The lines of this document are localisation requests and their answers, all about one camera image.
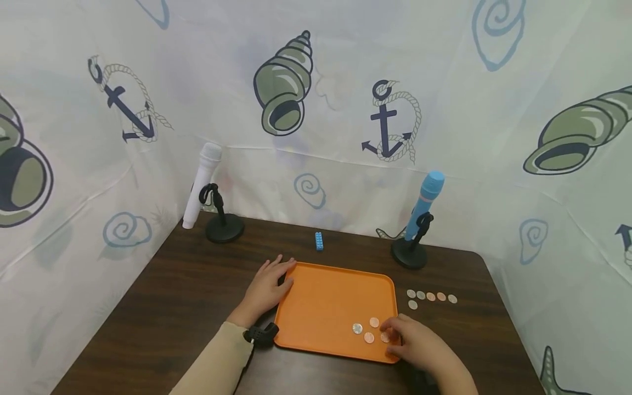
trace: white curtain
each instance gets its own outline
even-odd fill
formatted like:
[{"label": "white curtain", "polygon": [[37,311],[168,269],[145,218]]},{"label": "white curtain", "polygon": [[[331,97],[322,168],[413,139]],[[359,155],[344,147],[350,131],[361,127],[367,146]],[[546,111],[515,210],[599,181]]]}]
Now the white curtain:
[{"label": "white curtain", "polygon": [[206,141],[228,210],[370,236],[442,171],[423,242],[485,259],[547,392],[629,393],[631,21],[629,0],[3,1],[0,393],[53,390]]}]

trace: dime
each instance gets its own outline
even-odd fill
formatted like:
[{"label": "dime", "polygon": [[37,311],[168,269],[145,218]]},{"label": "dime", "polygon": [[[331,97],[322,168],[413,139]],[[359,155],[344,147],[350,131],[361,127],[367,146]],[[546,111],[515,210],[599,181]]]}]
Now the dime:
[{"label": "dime", "polygon": [[357,322],[355,324],[353,324],[353,333],[355,333],[356,335],[359,335],[362,333],[362,325],[358,324]]}]

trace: orange tray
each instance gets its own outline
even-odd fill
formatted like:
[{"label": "orange tray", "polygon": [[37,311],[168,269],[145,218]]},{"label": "orange tray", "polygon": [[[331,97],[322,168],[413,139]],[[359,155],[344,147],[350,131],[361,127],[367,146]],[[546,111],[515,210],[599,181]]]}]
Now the orange tray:
[{"label": "orange tray", "polygon": [[[386,353],[387,343],[380,329],[369,324],[371,317],[380,324],[397,315],[395,285],[383,275],[298,262],[288,271],[294,285],[279,304],[274,323],[279,347],[324,353],[362,360],[395,363],[398,358]],[[361,334],[352,326],[362,325]],[[375,341],[368,344],[364,333]]]}]

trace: wooden table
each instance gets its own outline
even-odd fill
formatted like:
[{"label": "wooden table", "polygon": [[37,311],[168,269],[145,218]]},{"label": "wooden table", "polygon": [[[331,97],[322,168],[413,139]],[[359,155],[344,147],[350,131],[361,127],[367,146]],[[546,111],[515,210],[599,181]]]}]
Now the wooden table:
[{"label": "wooden table", "polygon": [[[461,357],[483,394],[541,394],[542,387],[483,260],[475,253],[427,247],[428,265],[393,261],[391,242],[367,236],[245,219],[234,243],[204,237],[212,214],[194,229],[176,226],[83,350],[53,394],[168,394],[239,303],[257,269],[278,253],[299,261],[384,273],[398,309],[433,329]],[[454,294],[458,303],[419,301],[407,289]],[[409,394],[392,365],[272,348],[256,350],[237,395]]]}]

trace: penny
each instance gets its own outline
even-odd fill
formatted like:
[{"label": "penny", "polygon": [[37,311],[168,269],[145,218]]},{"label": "penny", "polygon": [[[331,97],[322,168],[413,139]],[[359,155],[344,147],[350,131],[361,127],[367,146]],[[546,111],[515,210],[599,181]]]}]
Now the penny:
[{"label": "penny", "polygon": [[351,327],[351,329],[353,330],[353,333],[355,333],[356,335],[359,335],[362,333],[362,325],[358,324],[357,322],[353,324],[353,327]]},{"label": "penny", "polygon": [[371,344],[375,341],[375,336],[373,336],[371,332],[367,332],[364,334],[364,341],[366,341],[368,344]]}]

